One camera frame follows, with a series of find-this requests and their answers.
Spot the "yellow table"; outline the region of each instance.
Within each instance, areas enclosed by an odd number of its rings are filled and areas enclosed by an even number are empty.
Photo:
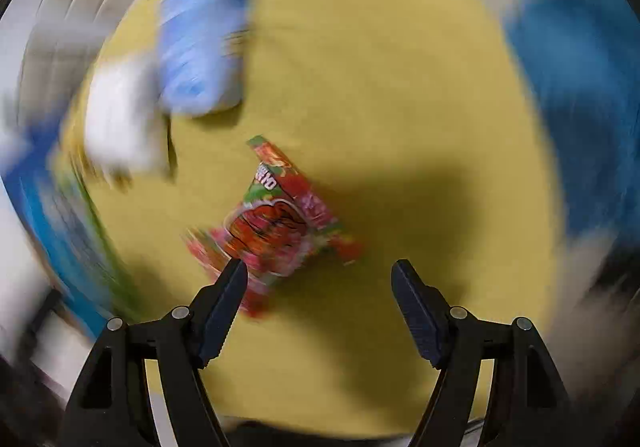
[[[138,0],[97,62],[152,48],[160,0]],[[540,323],[559,235],[546,141],[500,26],[479,0],[253,0],[246,99],[174,117],[177,176],[91,195],[157,317],[209,280],[182,242],[216,225],[257,167],[263,134],[289,155],[366,246],[279,285],[262,320],[240,316],[204,373],[220,413],[296,429],[409,432],[437,372],[392,298],[407,257],[477,317]],[[90,78],[63,147],[82,137]],[[486,402],[486,387],[478,405]]]

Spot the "red snack bag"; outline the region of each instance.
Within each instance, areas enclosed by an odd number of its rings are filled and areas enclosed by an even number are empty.
[[[222,227],[191,230],[187,246],[214,278],[232,257],[246,263],[249,284],[241,307],[255,316],[271,284],[313,253],[332,247],[350,263],[360,247],[281,150],[259,135],[248,143],[261,163],[244,198]]]

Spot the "yellow surface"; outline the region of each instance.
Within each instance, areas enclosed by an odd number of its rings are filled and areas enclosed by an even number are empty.
[[[139,0],[100,63],[152,48],[159,0]],[[477,317],[540,324],[558,236],[546,143],[500,27],[479,0],[253,0],[247,96],[174,117],[175,181],[90,186],[116,250],[160,316],[207,277],[181,233],[216,225],[249,185],[263,134],[366,246],[275,289],[263,320],[236,319],[204,373],[223,414],[354,436],[408,432],[436,371],[389,287],[409,258]],[[81,137],[85,85],[67,149]],[[480,406],[486,388],[478,391]]]

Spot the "white object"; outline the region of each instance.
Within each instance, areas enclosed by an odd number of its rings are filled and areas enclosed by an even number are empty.
[[[159,97],[150,53],[95,71],[84,121],[84,148],[94,167],[105,173],[168,168],[167,128]]]

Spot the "silver screw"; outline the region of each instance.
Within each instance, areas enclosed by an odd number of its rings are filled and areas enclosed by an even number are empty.
[[[518,317],[516,324],[521,330],[527,331],[533,328],[532,322],[526,317]]]
[[[453,319],[466,319],[466,316],[468,315],[467,311],[462,308],[462,306],[454,306],[449,310],[449,313]]]
[[[186,306],[178,306],[171,312],[174,319],[184,319],[189,315],[189,309]]]
[[[107,329],[114,332],[122,328],[123,324],[124,323],[120,317],[114,317],[113,319],[109,319],[109,322],[107,322]]]

